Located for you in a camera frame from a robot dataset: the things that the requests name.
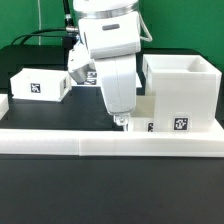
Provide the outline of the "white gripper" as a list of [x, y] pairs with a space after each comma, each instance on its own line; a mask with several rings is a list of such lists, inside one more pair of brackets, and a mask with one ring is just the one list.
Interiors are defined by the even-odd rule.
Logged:
[[136, 55], [96, 60], [95, 67], [106, 109], [127, 132], [129, 113], [136, 106]]

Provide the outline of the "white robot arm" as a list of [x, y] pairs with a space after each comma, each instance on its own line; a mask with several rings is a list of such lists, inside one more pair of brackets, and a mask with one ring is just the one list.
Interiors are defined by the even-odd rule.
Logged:
[[97, 73], [108, 114], [128, 128], [136, 108], [136, 54], [152, 40], [138, 9], [139, 0], [74, 0], [78, 41], [69, 51], [68, 73], [77, 83], [87, 70]]

